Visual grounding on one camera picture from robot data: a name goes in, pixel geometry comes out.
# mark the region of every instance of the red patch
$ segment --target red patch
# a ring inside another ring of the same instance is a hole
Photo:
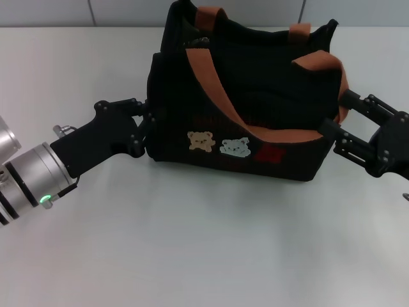
[[[263,144],[261,149],[254,156],[254,160],[278,164],[281,163],[286,152],[287,151],[283,148],[274,147],[271,144]]]

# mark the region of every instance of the brown bag trim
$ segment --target brown bag trim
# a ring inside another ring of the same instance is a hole
[[[311,24],[292,24],[288,31],[289,43],[306,43],[311,32]]]
[[[218,15],[227,19],[227,15],[222,8],[216,6],[200,6],[196,12],[195,27],[202,31],[213,32]]]
[[[186,54],[197,81],[199,82],[202,89],[209,97],[209,99],[232,122],[235,122],[256,138],[268,143],[303,143],[313,141],[315,139],[319,139],[322,137],[322,135],[315,130],[300,129],[270,130],[263,127],[247,125],[237,114],[229,97],[224,91],[223,85],[214,67],[210,51],[208,49],[186,49]],[[328,63],[324,63],[321,65],[319,64],[320,61],[317,60],[317,56],[320,56],[320,54],[313,56],[309,54],[307,56],[295,60],[294,62],[302,67],[305,67],[305,69],[311,68],[311,70],[319,70],[320,67],[324,67],[322,69],[339,68],[339,66],[334,67],[333,65],[339,65],[340,61],[336,59],[334,56],[330,54],[328,55],[329,57],[326,56],[326,58],[324,59],[324,62]],[[345,84],[341,85],[341,87],[345,89],[348,88],[348,83],[346,83],[346,86]],[[343,120],[344,116],[346,116],[346,114],[344,113],[341,114],[340,112],[340,116],[337,116],[337,118],[334,121],[340,123]]]

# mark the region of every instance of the bear patch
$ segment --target bear patch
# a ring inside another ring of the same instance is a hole
[[[188,132],[188,138],[190,139],[190,150],[202,149],[205,152],[212,152],[212,146],[216,144],[212,140],[213,134],[211,132]]]
[[[220,147],[220,152],[226,155],[234,155],[235,157],[245,158],[251,154],[247,144],[249,138],[241,139],[224,139]]]

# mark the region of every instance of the white tabletop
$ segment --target white tabletop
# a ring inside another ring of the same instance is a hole
[[[0,114],[23,145],[146,97],[163,29],[0,29]],[[339,28],[351,89],[409,110],[409,28]],[[369,139],[351,112],[343,127]],[[0,231],[0,306],[402,307],[409,192],[330,153],[297,183],[119,155]]]

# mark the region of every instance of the gray wall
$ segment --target gray wall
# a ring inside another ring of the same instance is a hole
[[[0,26],[163,26],[173,0],[0,0]],[[303,0],[193,0],[222,6],[246,26],[287,26]],[[409,0],[306,0],[303,22],[409,26]]]

